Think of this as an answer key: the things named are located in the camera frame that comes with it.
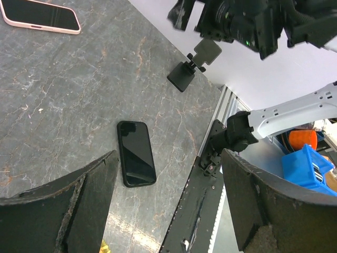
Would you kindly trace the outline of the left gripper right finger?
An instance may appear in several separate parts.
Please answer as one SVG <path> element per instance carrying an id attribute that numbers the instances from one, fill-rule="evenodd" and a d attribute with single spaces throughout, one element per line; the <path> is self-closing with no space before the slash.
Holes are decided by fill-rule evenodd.
<path id="1" fill-rule="evenodd" d="M 224 185 L 242 252 L 336 252 L 336 197 L 290 183 L 222 151 Z"/>

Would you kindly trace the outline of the black smartphone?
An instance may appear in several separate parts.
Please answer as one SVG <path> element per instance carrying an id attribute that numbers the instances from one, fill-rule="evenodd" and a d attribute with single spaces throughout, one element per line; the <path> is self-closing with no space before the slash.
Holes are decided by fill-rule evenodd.
<path id="1" fill-rule="evenodd" d="M 128 188 L 153 185 L 157 176 L 147 125 L 120 121 L 117 137 L 124 185 Z"/>

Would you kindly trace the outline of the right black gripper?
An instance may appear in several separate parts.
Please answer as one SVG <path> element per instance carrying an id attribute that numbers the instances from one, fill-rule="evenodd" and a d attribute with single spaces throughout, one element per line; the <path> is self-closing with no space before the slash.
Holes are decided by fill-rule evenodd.
<path id="1" fill-rule="evenodd" d="M 195 0 L 178 0 L 167 19 L 176 30 L 185 30 Z M 278 49 L 283 30 L 279 1 L 205 1 L 196 32 L 218 42 L 237 41 L 265 59 Z"/>

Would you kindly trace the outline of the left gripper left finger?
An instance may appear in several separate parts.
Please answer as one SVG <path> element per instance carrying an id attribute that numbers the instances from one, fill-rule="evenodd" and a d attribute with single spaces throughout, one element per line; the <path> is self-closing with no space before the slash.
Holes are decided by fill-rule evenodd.
<path id="1" fill-rule="evenodd" d="M 1 252 L 99 252 L 118 171 L 110 151 L 40 187 L 1 199 Z"/>

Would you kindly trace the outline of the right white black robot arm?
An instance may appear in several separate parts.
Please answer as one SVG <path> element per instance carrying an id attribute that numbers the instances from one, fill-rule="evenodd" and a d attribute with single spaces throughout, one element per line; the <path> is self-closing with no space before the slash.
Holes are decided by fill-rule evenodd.
<path id="1" fill-rule="evenodd" d="M 336 37 L 336 1 L 205 1 L 195 31 L 201 41 L 168 80 L 181 92 L 221 53 L 218 42 L 239 42 L 265 59 L 277 51 L 282 32 L 287 46 L 324 47 Z M 199 160 L 205 176 L 220 167 L 224 149 L 245 150 L 268 135 L 316 120 L 336 117 L 336 83 L 270 108 L 240 111 L 226 124 L 215 121 Z"/>

